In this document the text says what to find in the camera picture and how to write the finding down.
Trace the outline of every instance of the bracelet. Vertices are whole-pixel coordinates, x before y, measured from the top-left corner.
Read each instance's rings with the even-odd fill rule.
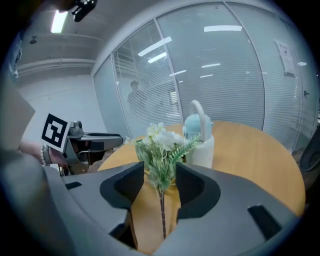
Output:
[[[47,145],[42,144],[40,155],[41,155],[42,164],[44,166],[49,166],[50,164],[52,164],[49,156],[49,147]]]

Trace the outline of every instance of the flower stem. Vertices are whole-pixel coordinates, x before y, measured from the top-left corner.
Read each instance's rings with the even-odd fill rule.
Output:
[[[166,234],[166,216],[165,216],[165,192],[161,192],[159,189],[159,197],[160,197],[160,206],[161,206],[161,218],[162,218],[162,232],[163,239],[167,237]]]

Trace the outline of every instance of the round wooden table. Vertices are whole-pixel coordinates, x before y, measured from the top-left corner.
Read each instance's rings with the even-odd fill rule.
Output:
[[[182,135],[182,125],[167,127]],[[305,186],[295,160],[286,148],[261,130],[238,123],[215,121],[212,168],[246,178],[273,195],[297,216],[304,212]],[[123,145],[99,171],[138,162],[135,147]],[[179,193],[171,186],[165,193],[167,235],[176,227]],[[144,182],[132,205],[132,218],[138,250],[153,253],[163,241],[160,201],[155,189]]]

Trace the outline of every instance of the ceiling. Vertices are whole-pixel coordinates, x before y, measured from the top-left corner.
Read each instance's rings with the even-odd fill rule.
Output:
[[[51,33],[54,7],[42,6],[24,36],[19,76],[66,67],[81,67],[81,74],[91,70],[108,39],[135,14],[160,1],[137,0],[133,4],[132,0],[98,0],[81,22],[74,22],[68,13],[62,33]],[[37,42],[31,44],[34,36]]]

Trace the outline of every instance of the fluorescent light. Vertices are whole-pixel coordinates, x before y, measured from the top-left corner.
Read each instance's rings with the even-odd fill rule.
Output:
[[[140,57],[142,57],[142,56],[146,55],[147,53],[150,53],[150,52],[153,51],[154,49],[157,49],[157,48],[159,48],[160,46],[163,46],[164,44],[169,43],[169,42],[171,42],[171,41],[172,41],[171,37],[168,36],[168,37],[166,37],[166,38],[164,38],[164,39],[162,39],[162,40],[154,43],[153,45],[150,45],[148,48],[144,49],[143,51],[140,51],[140,52],[138,53],[138,55],[139,55]]]
[[[236,25],[220,25],[220,26],[205,26],[204,32],[212,32],[212,31],[241,31],[242,26]]]
[[[68,12],[55,11],[55,15],[52,22],[51,33],[61,33],[64,23],[66,21]]]
[[[203,75],[203,76],[200,76],[200,78],[207,78],[207,77],[212,77],[213,74],[207,74],[207,75]]]
[[[175,72],[175,73],[173,73],[173,74],[170,74],[169,76],[172,77],[172,76],[175,76],[175,75],[184,73],[184,72],[186,72],[186,70],[182,70],[182,71],[179,71],[179,72]]]
[[[216,63],[216,64],[210,64],[210,65],[204,65],[201,68],[209,68],[209,67],[214,67],[214,66],[220,66],[220,63]]]
[[[149,63],[152,63],[152,62],[155,62],[155,61],[157,61],[157,60],[159,60],[159,59],[161,59],[161,58],[164,58],[164,57],[166,57],[166,56],[167,56],[167,53],[166,53],[166,52],[163,52],[163,53],[155,56],[154,58],[149,59],[148,62],[149,62]]]

